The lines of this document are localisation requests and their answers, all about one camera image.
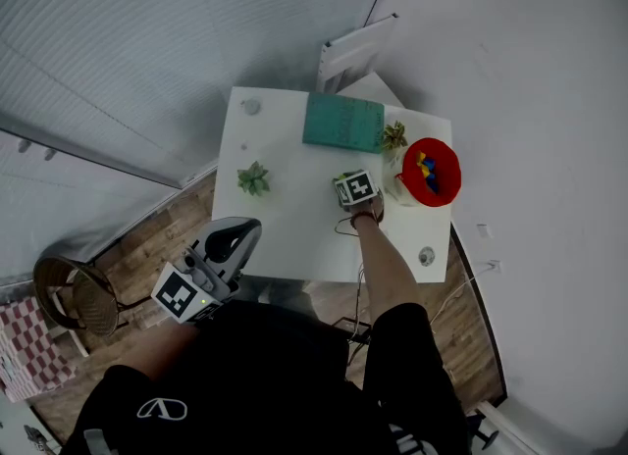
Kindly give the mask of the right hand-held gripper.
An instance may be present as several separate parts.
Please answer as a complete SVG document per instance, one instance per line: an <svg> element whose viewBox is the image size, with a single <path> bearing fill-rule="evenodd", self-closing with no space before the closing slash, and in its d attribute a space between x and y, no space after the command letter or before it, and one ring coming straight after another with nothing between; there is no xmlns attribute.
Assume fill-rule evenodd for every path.
<svg viewBox="0 0 628 455"><path fill-rule="evenodd" d="M343 173L334 179L340 207L348 212L351 207L362 203L372 203L382 196L382 192L369 171Z"/></svg>

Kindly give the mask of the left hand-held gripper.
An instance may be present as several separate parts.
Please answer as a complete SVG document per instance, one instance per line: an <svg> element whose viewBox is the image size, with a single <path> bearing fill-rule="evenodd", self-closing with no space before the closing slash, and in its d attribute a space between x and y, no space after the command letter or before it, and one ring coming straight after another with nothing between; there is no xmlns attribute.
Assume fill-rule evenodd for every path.
<svg viewBox="0 0 628 455"><path fill-rule="evenodd" d="M199 324L234 297L240 270L261 234L254 218L211 221L198 238L200 253L187 247L175 263L167 262L151 298L177 323Z"/></svg>

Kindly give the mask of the yellow and blue toy pieces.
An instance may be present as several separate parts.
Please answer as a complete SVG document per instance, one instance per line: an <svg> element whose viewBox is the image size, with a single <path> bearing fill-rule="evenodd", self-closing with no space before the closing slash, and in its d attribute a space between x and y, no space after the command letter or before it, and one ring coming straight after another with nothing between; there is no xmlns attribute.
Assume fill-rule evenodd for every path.
<svg viewBox="0 0 628 455"><path fill-rule="evenodd" d="M424 152L419 151L417 153L416 162L427 186L433 193L438 194L439 185L435 174L436 161L433 158L428 157Z"/></svg>

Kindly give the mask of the person's left forearm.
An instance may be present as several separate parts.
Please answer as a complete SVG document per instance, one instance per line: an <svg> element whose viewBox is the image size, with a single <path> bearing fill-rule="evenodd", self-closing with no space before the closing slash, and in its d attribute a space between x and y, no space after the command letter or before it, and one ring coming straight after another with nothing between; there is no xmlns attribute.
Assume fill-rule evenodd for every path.
<svg viewBox="0 0 628 455"><path fill-rule="evenodd" d="M142 333L121 363L152 380L165 375L199 335L199 329L167 321Z"/></svg>

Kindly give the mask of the person's right forearm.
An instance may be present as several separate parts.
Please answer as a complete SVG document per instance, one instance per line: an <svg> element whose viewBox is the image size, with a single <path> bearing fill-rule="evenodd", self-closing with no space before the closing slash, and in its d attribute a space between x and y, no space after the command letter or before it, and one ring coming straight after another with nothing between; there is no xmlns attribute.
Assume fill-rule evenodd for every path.
<svg viewBox="0 0 628 455"><path fill-rule="evenodd" d="M418 304L417 282L373 214L359 211L352 223L360 243L371 323L396 306Z"/></svg>

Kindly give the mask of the variegated potted plant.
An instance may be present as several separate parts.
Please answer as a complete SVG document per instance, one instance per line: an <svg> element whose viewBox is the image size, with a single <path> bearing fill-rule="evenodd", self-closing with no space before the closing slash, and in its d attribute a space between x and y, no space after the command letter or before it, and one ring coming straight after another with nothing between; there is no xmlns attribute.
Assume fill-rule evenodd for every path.
<svg viewBox="0 0 628 455"><path fill-rule="evenodd" d="M395 121L392 125L386 124L382 134L382 149L390 151L407 145L405 125L400 121Z"/></svg>

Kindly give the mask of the green potted plant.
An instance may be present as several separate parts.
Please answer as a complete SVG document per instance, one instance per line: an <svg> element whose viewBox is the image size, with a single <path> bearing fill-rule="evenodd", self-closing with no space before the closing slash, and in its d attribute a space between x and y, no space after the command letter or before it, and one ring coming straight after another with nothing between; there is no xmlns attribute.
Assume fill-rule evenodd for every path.
<svg viewBox="0 0 628 455"><path fill-rule="evenodd" d="M258 161L251 164L248 169L237 171L237 186L252 196L262 196L270 191L270 185L266 179L269 173Z"/></svg>

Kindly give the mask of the teal book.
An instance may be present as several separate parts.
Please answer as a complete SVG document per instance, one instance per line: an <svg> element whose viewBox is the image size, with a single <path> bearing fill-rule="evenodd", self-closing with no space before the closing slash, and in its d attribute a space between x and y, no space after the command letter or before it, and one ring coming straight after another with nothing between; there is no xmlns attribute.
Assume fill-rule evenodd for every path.
<svg viewBox="0 0 628 455"><path fill-rule="evenodd" d="M379 154L382 152L384 105L339 95L310 93L302 142Z"/></svg>

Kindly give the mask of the red bowl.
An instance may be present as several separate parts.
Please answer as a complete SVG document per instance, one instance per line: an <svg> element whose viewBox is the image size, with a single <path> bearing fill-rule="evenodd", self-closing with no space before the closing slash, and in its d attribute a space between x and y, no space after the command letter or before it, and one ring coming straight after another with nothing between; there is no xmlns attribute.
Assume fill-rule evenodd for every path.
<svg viewBox="0 0 628 455"><path fill-rule="evenodd" d="M438 194L430 190L417 166L419 151L436 161ZM383 183L385 191L399 205L439 208L451 204L456 198L462 175L455 152L441 140L424 137L394 151L384 164Z"/></svg>

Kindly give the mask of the white chair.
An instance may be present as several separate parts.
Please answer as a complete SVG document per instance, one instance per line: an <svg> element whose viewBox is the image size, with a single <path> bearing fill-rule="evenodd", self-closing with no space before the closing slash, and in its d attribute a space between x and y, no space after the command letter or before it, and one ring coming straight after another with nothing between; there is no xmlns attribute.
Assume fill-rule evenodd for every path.
<svg viewBox="0 0 628 455"><path fill-rule="evenodd" d="M375 72L377 58L397 21L398 15L392 13L345 36L327 41L321 49L316 91L402 108L400 100Z"/></svg>

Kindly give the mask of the round wicker stool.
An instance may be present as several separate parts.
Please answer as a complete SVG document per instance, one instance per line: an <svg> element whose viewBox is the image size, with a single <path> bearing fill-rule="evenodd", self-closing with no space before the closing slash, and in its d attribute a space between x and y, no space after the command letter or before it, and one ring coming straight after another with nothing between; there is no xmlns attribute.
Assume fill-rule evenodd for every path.
<svg viewBox="0 0 628 455"><path fill-rule="evenodd" d="M36 300L49 319L64 329L85 329L97 336L109 336L125 326L120 314L151 299L145 296L124 304L118 300L112 283L94 265L63 256L40 257L32 281ZM64 315L55 302L54 294L63 288L71 290L77 318Z"/></svg>

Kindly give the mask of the person's black shirt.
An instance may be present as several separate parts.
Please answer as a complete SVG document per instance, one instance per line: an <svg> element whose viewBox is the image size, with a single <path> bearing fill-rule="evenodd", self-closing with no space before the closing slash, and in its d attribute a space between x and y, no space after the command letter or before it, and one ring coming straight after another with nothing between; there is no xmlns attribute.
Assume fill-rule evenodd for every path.
<svg viewBox="0 0 628 455"><path fill-rule="evenodd" d="M62 455L100 430L118 455L471 455L465 414L418 304L373 326L361 385L339 330L233 301L165 375L109 368Z"/></svg>

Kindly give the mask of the red white checkered cloth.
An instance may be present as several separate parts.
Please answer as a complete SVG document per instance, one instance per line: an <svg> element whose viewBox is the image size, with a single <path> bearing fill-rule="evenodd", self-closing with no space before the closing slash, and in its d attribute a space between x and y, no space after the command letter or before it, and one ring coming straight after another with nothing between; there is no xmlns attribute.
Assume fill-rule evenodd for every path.
<svg viewBox="0 0 628 455"><path fill-rule="evenodd" d="M75 376L35 297L0 305L0 384L11 402L55 390Z"/></svg>

